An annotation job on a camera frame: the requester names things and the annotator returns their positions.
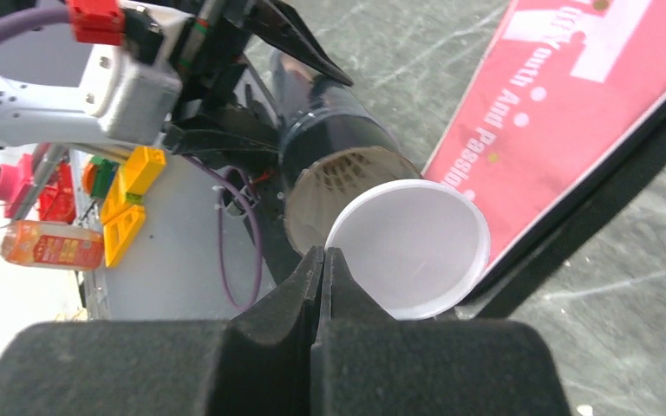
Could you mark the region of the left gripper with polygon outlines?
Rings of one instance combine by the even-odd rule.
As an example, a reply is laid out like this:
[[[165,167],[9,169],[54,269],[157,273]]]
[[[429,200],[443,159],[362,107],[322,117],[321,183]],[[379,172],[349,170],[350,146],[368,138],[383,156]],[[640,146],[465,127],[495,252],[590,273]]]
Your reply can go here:
[[[227,1],[178,1],[189,12],[170,63],[183,82],[163,132],[163,147],[213,169],[264,170],[278,158],[277,114],[245,56],[250,33],[223,16]],[[296,9],[284,1],[253,1],[246,30],[317,72],[351,87],[353,80],[325,53]]]

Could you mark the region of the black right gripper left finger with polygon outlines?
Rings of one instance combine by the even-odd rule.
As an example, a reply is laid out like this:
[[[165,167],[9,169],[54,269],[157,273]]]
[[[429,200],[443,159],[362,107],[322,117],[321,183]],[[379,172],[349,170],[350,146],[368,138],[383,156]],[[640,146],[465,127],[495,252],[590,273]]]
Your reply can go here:
[[[41,323],[0,357],[0,415],[309,415],[324,251],[230,321]]]

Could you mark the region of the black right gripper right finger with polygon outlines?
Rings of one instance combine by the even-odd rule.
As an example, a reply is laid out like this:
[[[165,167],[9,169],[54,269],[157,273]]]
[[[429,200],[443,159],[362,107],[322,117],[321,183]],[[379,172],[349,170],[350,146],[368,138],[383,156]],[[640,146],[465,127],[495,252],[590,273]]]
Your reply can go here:
[[[552,353],[508,320],[398,321],[326,251],[310,352],[314,415],[567,415]]]

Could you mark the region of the black shuttlecock tube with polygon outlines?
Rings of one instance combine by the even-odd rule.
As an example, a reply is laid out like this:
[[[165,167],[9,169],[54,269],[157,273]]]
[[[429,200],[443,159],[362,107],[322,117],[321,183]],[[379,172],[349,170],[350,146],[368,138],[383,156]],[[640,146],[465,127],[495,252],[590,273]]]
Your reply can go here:
[[[358,195],[421,175],[348,87],[282,52],[272,55],[271,73],[284,229],[291,247],[304,254],[325,244],[340,212]]]

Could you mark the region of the translucent tube lid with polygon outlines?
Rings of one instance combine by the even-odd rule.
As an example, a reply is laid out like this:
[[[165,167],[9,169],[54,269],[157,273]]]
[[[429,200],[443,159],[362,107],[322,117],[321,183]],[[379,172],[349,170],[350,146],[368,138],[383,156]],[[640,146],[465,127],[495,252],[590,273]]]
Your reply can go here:
[[[481,211],[456,190],[399,179],[363,192],[332,225],[356,283],[396,320],[435,317],[480,282],[491,249]]]

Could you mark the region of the pink racket bag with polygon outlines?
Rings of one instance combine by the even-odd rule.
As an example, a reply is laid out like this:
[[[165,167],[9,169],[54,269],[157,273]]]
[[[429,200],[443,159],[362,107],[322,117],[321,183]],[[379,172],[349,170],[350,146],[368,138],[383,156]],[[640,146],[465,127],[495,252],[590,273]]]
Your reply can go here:
[[[425,178],[491,232],[460,319],[505,317],[666,165],[666,1],[513,1]]]

